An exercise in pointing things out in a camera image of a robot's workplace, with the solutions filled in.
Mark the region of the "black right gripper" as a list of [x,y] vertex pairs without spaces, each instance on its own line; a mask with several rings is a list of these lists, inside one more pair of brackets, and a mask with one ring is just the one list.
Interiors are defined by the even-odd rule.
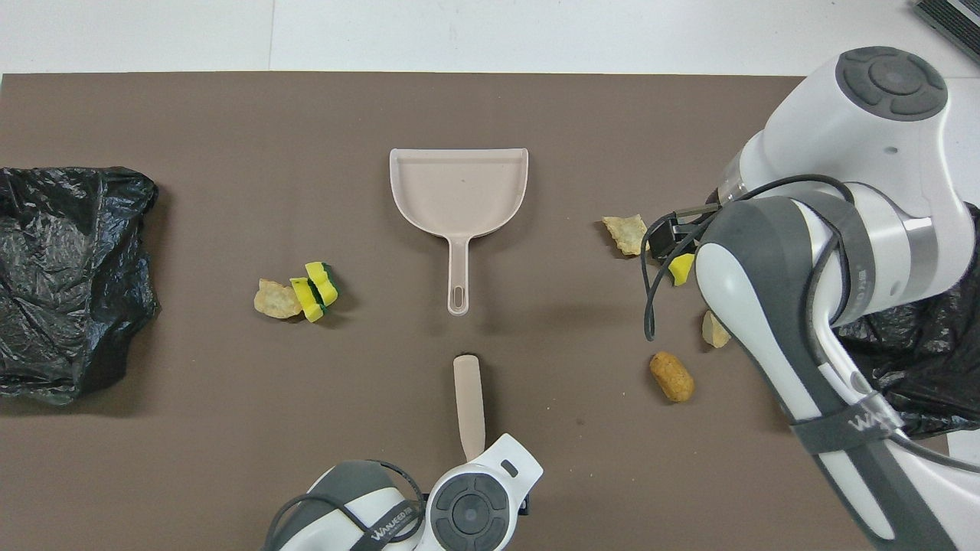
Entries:
[[692,233],[694,226],[692,223],[685,223],[678,217],[668,217],[665,222],[659,223],[648,238],[648,251],[652,255],[671,255],[678,247],[680,242]]

